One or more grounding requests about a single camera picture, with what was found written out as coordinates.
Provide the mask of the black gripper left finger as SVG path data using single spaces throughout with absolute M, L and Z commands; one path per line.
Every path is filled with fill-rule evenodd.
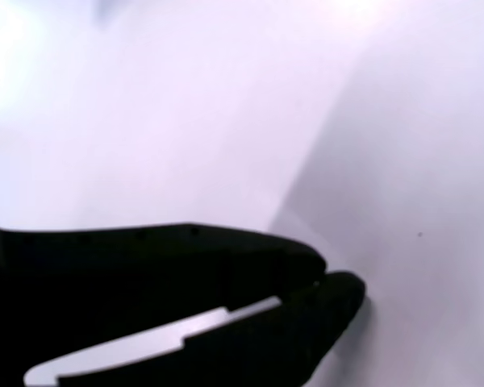
M 326 267 L 304 243 L 202 224 L 0 228 L 0 386 L 84 348 L 286 296 Z

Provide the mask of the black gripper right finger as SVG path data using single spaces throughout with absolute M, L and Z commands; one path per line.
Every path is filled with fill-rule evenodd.
M 363 280 L 329 273 L 288 302 L 185 339 L 181 350 L 62 377 L 60 386 L 302 386 L 365 299 Z

